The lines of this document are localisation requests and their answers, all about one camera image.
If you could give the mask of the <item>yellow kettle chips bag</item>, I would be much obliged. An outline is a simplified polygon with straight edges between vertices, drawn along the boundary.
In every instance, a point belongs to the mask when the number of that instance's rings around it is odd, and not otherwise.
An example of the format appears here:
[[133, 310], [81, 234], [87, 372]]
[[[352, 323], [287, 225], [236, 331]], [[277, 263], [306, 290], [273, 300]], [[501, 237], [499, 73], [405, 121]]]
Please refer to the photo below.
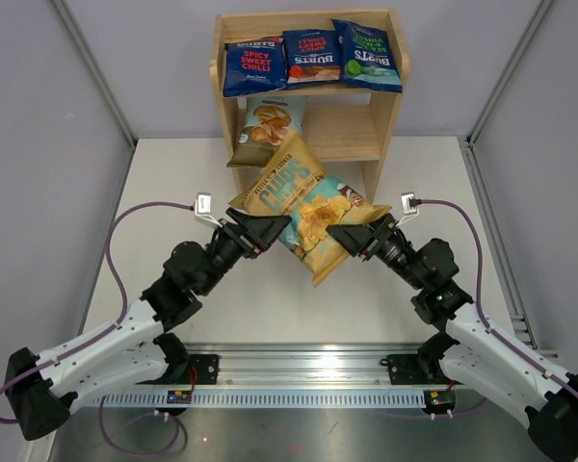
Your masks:
[[329, 175], [295, 129], [288, 132], [256, 181], [229, 205], [252, 216], [290, 217], [279, 240], [312, 272], [313, 286], [349, 257], [328, 233], [328, 226], [369, 223], [390, 211]]

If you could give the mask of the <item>light blue cassava chips bag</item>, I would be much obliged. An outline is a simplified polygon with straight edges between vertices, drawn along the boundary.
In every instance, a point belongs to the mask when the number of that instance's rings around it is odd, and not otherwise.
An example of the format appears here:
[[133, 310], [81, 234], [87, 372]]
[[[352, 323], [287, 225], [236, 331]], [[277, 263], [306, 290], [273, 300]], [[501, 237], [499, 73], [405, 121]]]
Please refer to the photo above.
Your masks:
[[305, 96], [247, 99], [246, 115], [228, 167], [263, 167], [291, 130], [302, 132]]

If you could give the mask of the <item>blue Burts chilli bag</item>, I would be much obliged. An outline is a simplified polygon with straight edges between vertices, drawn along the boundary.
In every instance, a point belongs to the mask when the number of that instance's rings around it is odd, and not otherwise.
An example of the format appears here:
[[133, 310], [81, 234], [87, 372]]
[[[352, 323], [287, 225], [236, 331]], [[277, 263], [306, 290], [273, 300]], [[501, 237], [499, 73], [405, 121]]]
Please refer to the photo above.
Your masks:
[[285, 90], [288, 87], [282, 37], [229, 43], [225, 51], [224, 97]]
[[290, 30], [282, 38], [289, 88], [340, 80], [341, 47], [335, 31]]

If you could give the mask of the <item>blue green Burts vinegar bag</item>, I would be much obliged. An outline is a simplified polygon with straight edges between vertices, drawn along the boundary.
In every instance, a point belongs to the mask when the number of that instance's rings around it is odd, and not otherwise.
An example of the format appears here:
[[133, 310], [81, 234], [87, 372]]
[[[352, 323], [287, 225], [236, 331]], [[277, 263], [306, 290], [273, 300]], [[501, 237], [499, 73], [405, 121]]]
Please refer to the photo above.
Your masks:
[[341, 47], [340, 82], [375, 91], [402, 93], [403, 84], [384, 30], [333, 19]]

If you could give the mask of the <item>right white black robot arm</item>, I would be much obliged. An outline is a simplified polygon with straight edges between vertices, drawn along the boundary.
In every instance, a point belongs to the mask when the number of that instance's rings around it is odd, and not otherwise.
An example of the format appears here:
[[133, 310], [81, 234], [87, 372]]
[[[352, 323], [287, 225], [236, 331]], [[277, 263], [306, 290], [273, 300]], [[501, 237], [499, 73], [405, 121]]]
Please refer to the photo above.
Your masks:
[[392, 216], [335, 224], [328, 233], [353, 257], [373, 257], [417, 290], [418, 317], [437, 332], [418, 350], [418, 370], [466, 385], [515, 418], [552, 461], [578, 458], [578, 372], [531, 349], [491, 320], [479, 295], [454, 280], [459, 268], [439, 238], [414, 249]]

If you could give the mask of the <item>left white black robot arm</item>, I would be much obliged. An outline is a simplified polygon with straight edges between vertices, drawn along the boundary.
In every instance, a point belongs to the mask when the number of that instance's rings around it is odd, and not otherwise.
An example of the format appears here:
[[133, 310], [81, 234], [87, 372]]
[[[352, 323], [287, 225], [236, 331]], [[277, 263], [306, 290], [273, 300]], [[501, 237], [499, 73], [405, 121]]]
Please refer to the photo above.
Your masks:
[[172, 330], [191, 318], [241, 259], [267, 251], [290, 224], [288, 216], [256, 217], [233, 208], [212, 223], [211, 241], [178, 244], [161, 276], [118, 318], [59, 346], [34, 353], [23, 347], [9, 357], [0, 396], [13, 411], [9, 424], [27, 441], [62, 426], [85, 404], [124, 386], [181, 381], [189, 353]]

